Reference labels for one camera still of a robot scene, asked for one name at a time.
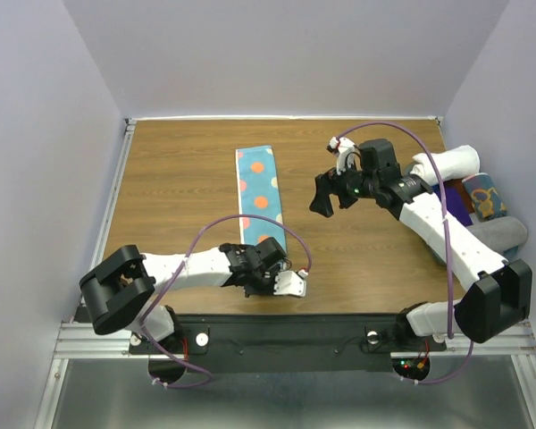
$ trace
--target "blue cloth with dots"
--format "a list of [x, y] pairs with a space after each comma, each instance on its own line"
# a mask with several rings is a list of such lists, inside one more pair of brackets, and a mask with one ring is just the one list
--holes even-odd
[[[261, 215], [282, 223], [282, 205], [272, 147], [237, 149], [237, 180], [239, 211], [242, 215]], [[258, 244], [274, 237], [286, 250], [284, 230], [260, 219], [240, 218], [240, 239], [243, 244]]]

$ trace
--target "white wall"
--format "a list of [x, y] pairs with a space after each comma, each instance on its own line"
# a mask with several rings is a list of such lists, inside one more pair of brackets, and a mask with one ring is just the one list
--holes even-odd
[[530, 237], [536, 333], [536, 0], [512, 0], [443, 121], [449, 147], [471, 144]]
[[444, 114], [507, 0], [64, 0], [122, 112]]
[[122, 133], [62, 2], [0, 2], [0, 428], [34, 424]]

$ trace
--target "purple cloth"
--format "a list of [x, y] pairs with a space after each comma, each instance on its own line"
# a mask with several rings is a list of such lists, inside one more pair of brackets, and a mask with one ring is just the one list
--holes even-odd
[[[439, 185], [435, 185], [432, 187], [432, 190], [437, 194], [437, 197], [439, 197], [440, 200], [440, 189]], [[447, 193], [447, 210], [449, 213], [451, 213], [455, 218], [464, 226], [470, 226], [473, 224], [473, 220], [471, 219], [471, 216], [468, 214], [468, 210], [466, 210], [465, 205], [463, 204], [463, 199], [458, 194], [458, 191], [447, 185], [445, 183], [445, 191]]]

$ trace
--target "white towel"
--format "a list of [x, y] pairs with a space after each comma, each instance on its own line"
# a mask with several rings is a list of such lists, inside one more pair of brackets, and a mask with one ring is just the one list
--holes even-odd
[[[479, 154], [468, 145], [456, 147], [442, 154], [432, 154], [432, 157], [443, 181], [472, 176], [481, 168]], [[417, 164], [411, 169], [411, 174], [416, 174], [431, 186], [437, 184], [437, 176], [427, 155], [417, 154], [413, 156], [413, 160]]]

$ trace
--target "wooden table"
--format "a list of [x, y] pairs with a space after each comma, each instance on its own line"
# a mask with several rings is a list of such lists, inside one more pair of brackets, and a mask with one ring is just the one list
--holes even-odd
[[[400, 121], [435, 152], [444, 150], [435, 121]], [[423, 241], [372, 200], [326, 219], [308, 211], [314, 176], [335, 157], [330, 138], [355, 121], [149, 121], [138, 122], [105, 255], [125, 244], [147, 253], [182, 253], [200, 228], [238, 212], [234, 151], [272, 145], [284, 223], [306, 240], [314, 255], [303, 299], [244, 298], [241, 288], [203, 287], [169, 292], [163, 303], [179, 313], [302, 314], [398, 312], [420, 301], [446, 300], [445, 269]], [[352, 133], [355, 143], [389, 139], [402, 167], [420, 148], [385, 126]], [[197, 251], [239, 242], [238, 221], [211, 229]], [[290, 236], [289, 258], [305, 264]], [[456, 287], [456, 297], [462, 296]]]

